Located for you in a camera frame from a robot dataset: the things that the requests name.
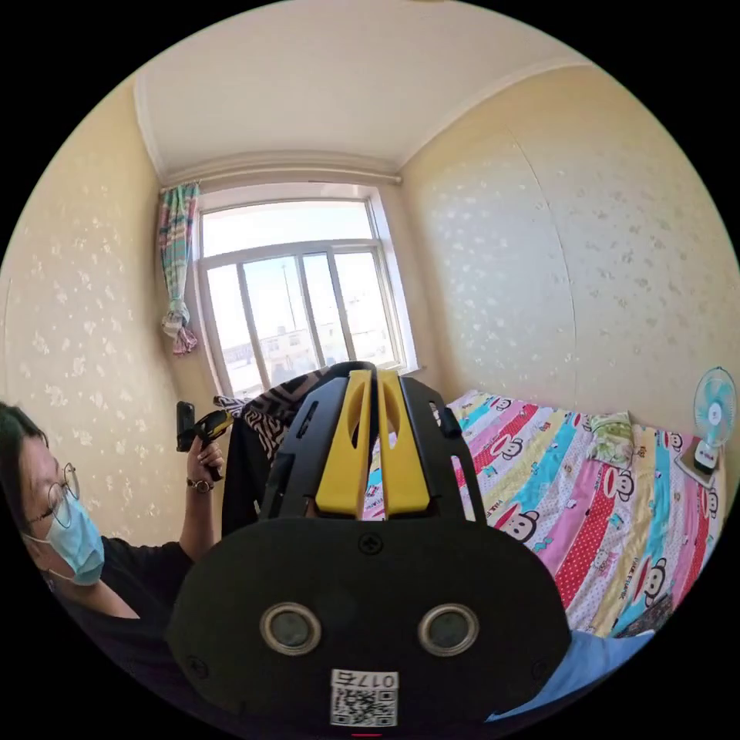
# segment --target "screw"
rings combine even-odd
[[[201,681],[208,678],[208,666],[200,658],[196,658],[194,655],[188,655],[186,660],[187,667],[196,678],[199,678]]]
[[[383,549],[383,540],[377,534],[363,534],[358,546],[364,555],[377,555]]]

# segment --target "window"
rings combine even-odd
[[[205,210],[200,253],[207,330],[214,354],[220,352],[225,392],[259,395],[349,359],[404,366],[367,200],[276,200]]]

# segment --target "floral wallpaper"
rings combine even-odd
[[[702,374],[740,383],[740,271],[699,176],[605,72],[484,101],[402,172],[450,390],[694,428]],[[740,480],[740,433],[728,484]]]
[[[45,171],[0,272],[0,397],[77,467],[103,533],[152,544],[179,535],[185,475],[158,321],[158,189],[124,83]]]

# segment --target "window sill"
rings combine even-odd
[[[380,368],[381,370],[392,370],[393,372],[397,372],[399,375],[414,375],[416,372],[421,372],[422,370],[425,370],[426,368],[419,367],[418,365],[413,365],[412,367],[406,368],[402,365],[393,365],[390,368]]]

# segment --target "label sticker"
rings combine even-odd
[[[398,673],[331,672],[331,724],[395,727],[399,713]]]

